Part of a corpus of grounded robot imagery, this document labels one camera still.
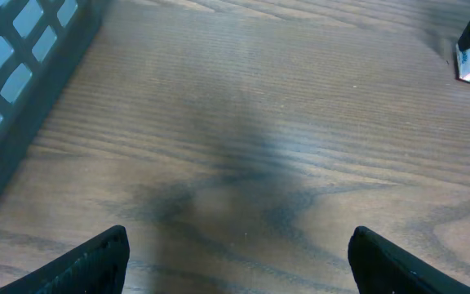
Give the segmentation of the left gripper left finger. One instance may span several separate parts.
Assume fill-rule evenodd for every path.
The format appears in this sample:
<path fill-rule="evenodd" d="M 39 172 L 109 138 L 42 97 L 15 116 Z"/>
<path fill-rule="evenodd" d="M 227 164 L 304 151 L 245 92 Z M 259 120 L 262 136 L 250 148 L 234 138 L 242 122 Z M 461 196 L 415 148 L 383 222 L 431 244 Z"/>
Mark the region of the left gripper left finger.
<path fill-rule="evenodd" d="M 0 294 L 121 294 L 130 246 L 115 225 L 13 283 Z"/>

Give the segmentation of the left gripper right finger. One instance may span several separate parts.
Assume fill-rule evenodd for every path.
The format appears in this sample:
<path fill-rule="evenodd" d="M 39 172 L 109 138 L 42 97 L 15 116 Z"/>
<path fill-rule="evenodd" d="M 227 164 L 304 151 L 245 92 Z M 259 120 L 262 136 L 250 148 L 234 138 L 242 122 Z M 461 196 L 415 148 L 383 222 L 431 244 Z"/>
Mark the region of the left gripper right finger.
<path fill-rule="evenodd" d="M 470 294 L 469 286 L 365 226 L 350 238 L 348 262 L 360 294 Z"/>

